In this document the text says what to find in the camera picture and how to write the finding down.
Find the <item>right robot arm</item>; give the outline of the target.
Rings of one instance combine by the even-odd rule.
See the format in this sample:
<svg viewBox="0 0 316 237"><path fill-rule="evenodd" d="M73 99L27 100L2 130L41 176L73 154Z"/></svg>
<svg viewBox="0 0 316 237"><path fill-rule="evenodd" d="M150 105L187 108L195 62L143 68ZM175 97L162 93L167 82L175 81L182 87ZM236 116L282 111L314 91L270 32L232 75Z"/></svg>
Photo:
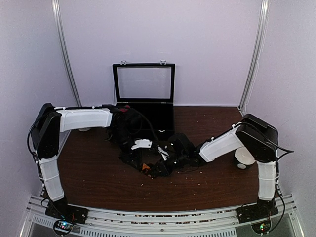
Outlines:
<svg viewBox="0 0 316 237"><path fill-rule="evenodd" d="M285 155L291 150L278 144L278 131L275 127L254 116L246 114L240 122L217 137L211 137L204 143L194 146L183 133L177 133L168 139L172 153L167 148L157 146L162 156L156 164L142 171L150 177L168 176L173 170L189 165L201 167L217 158L234 152L234 161L239 169L258 166L258 200L253 207L253 214L265 217L274 207L276 185L279 179L278 150Z"/></svg>

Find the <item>maroon purple striped sock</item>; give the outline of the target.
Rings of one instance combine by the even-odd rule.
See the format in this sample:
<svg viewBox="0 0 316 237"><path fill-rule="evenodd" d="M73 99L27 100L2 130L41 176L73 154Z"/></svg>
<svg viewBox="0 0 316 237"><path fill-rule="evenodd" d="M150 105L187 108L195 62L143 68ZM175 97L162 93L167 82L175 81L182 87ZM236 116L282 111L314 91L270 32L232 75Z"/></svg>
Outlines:
<svg viewBox="0 0 316 237"><path fill-rule="evenodd" d="M127 112L129 109L130 109L130 106L128 106L128 105L119 107L119 110L122 112Z"/></svg>

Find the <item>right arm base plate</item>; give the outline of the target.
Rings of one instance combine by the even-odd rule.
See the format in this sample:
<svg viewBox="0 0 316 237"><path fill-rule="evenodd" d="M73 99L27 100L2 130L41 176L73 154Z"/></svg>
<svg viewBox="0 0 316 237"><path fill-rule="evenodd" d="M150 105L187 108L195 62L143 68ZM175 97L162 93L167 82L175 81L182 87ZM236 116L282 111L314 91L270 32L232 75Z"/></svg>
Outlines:
<svg viewBox="0 0 316 237"><path fill-rule="evenodd" d="M278 209L276 207L268 208L259 204L244 205L236 209L236 214L239 223L247 223L276 215L278 214Z"/></svg>

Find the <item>black red orange argyle sock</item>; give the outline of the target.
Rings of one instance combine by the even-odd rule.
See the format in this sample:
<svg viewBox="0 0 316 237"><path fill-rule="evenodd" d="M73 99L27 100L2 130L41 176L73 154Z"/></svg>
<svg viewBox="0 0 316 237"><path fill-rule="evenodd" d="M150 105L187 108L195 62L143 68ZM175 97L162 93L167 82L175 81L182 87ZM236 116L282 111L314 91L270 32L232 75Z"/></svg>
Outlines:
<svg viewBox="0 0 316 237"><path fill-rule="evenodd" d="M153 168L153 165L152 165L152 164L150 164L150 163L148 163L148 164L143 163L143 164L142 164L142 168L141 168L141 172L142 172L144 175L148 176L148 177L152 177L152 174L153 174L152 168Z"/></svg>

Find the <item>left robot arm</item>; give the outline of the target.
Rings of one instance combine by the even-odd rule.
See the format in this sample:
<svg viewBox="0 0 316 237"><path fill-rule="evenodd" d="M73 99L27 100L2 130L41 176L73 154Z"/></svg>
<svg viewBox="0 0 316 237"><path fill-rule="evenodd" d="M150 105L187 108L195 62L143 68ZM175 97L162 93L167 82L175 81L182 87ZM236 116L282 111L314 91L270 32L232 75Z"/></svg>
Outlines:
<svg viewBox="0 0 316 237"><path fill-rule="evenodd" d="M124 156L132 158L142 148L150 149L158 140L133 138L128 129L128 120L146 117L131 107L105 104L88 107L55 107L46 103L31 125L27 146L38 168L38 176L46 189L51 210L60 219L71 215L63 190L58 158L63 149L60 141L63 133L90 128L108 128L112 139L119 145Z"/></svg>

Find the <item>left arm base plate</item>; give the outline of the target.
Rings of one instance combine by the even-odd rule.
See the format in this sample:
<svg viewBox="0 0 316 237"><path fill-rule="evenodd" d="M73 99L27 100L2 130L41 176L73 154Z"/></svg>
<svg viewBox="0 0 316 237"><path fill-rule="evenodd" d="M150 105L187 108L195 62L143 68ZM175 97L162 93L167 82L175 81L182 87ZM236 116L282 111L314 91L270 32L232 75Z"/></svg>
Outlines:
<svg viewBox="0 0 316 237"><path fill-rule="evenodd" d="M85 224L88 216L88 209L68 206L66 210L57 211L54 207L48 206L45 215L76 224Z"/></svg>

